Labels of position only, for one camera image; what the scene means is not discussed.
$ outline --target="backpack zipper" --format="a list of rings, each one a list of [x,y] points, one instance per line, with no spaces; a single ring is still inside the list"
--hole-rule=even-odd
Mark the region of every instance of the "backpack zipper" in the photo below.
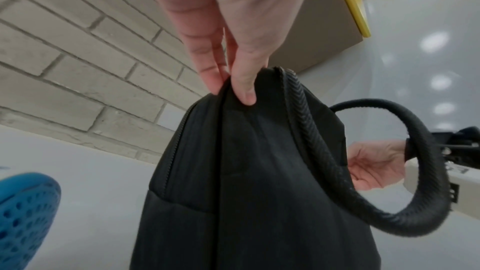
[[[199,101],[195,102],[194,104],[192,104],[188,110],[185,112],[185,115],[183,116],[183,118],[181,119],[180,121],[180,125],[178,126],[178,129],[177,129],[177,134],[178,136],[175,138],[175,143],[173,145],[173,153],[171,155],[171,158],[170,158],[170,163],[168,164],[168,169],[166,171],[166,176],[165,176],[165,182],[163,184],[163,197],[165,198],[166,195],[167,195],[167,185],[169,184],[169,179],[170,179],[170,173],[172,171],[172,166],[174,164],[174,160],[175,160],[175,155],[177,155],[177,150],[179,148],[179,144],[180,144],[180,139],[182,139],[182,134],[184,133],[184,128],[185,128],[185,125],[187,124],[187,120],[190,116],[190,113],[192,113],[192,110],[195,108],[195,106],[199,103]]]

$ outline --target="black backpack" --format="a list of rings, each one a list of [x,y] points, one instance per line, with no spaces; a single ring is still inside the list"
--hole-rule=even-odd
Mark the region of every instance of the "black backpack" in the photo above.
[[[379,270],[370,225],[413,237],[447,217],[442,156],[409,110],[380,99],[328,108],[281,68],[263,69],[255,90],[245,106],[227,82],[187,111],[150,181],[130,270]],[[386,109],[408,129],[419,185],[397,214],[353,187],[335,115],[353,107]]]

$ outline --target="person's hand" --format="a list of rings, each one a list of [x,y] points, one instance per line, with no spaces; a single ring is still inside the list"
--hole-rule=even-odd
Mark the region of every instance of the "person's hand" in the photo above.
[[[238,99],[253,105],[254,81],[284,42],[303,0],[157,0],[177,28],[207,88],[231,74]],[[227,61],[222,49],[225,33]]]
[[[405,140],[354,142],[346,149],[356,190],[384,188],[405,178]]]

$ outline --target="backpack handle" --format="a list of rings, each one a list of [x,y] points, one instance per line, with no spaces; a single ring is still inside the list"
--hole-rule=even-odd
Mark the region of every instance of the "backpack handle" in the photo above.
[[[330,108],[333,112],[360,107],[385,109],[405,124],[418,157],[418,186],[403,210],[387,213],[361,196],[351,180],[345,178],[314,123],[304,87],[294,72],[281,71],[285,100],[293,111],[308,158],[314,166],[308,169],[319,184],[327,182],[330,185],[331,193],[327,194],[333,196],[330,198],[335,203],[367,224],[397,236],[426,235],[444,222],[451,204],[447,170],[433,135],[415,114],[398,103],[374,98],[341,102]]]

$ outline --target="fabric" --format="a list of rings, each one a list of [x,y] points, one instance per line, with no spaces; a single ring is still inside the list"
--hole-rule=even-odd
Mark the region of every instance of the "fabric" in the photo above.
[[[370,226],[308,170],[277,72],[257,103],[227,83],[187,111],[151,179],[130,270],[379,270]],[[308,91],[310,112],[346,177],[344,126]]]

